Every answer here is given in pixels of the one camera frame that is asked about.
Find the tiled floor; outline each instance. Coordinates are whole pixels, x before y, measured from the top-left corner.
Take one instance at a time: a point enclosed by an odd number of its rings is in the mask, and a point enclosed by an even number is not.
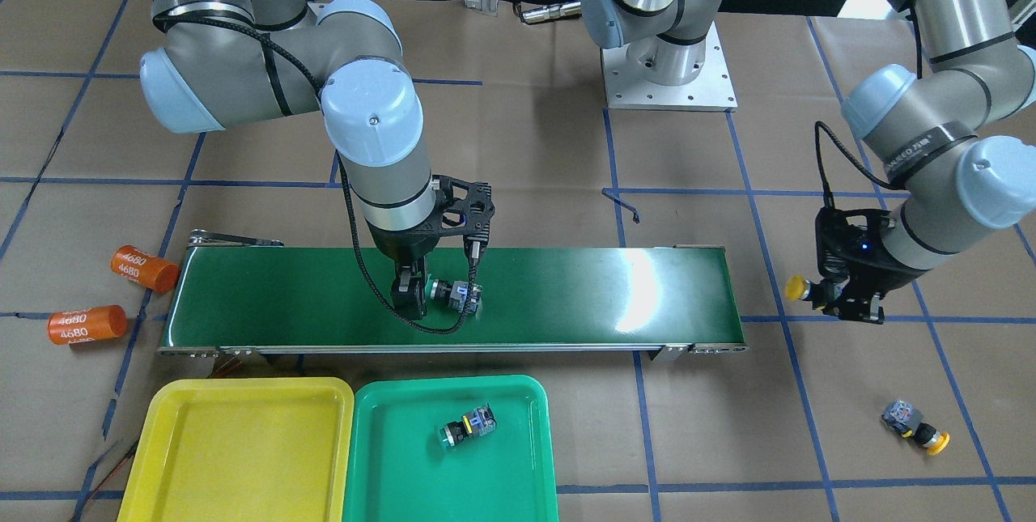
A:
[[[721,16],[741,108],[608,112],[578,21],[522,27],[456,2],[381,1],[426,109],[434,168],[488,179],[493,244],[722,244],[752,349],[653,364],[640,353],[272,358],[241,376],[374,379],[526,373],[551,401],[563,519],[1036,519],[1036,216],[891,294],[884,326],[779,299],[813,270],[813,120],[882,65],[913,65],[897,22]],[[155,389],[203,377],[154,355],[169,296],[112,276],[133,242],[177,259],[196,227],[344,245],[318,116],[164,132],[136,79],[159,47],[148,0],[0,0],[0,520],[111,521]],[[989,132],[1036,143],[1030,110]],[[843,205],[894,205],[829,150]],[[642,216],[601,194],[629,202]],[[122,304],[118,341],[55,346],[57,309]],[[914,401],[951,432],[925,458],[877,412]]]

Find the tray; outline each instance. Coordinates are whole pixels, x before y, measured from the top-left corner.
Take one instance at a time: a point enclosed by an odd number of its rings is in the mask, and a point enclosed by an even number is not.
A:
[[[496,430],[456,447],[438,428],[489,403]],[[356,394],[347,522],[556,522],[547,396],[527,376],[374,382]]]
[[[337,522],[352,406],[336,378],[173,382],[148,408],[118,521]]]

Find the bottle with yellow cap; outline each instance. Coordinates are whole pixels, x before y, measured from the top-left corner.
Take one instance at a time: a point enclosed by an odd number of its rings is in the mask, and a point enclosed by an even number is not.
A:
[[[923,423],[921,411],[902,399],[896,399],[885,407],[882,421],[904,439],[917,443],[929,456],[938,456],[950,442],[949,433],[940,433],[936,427]]]

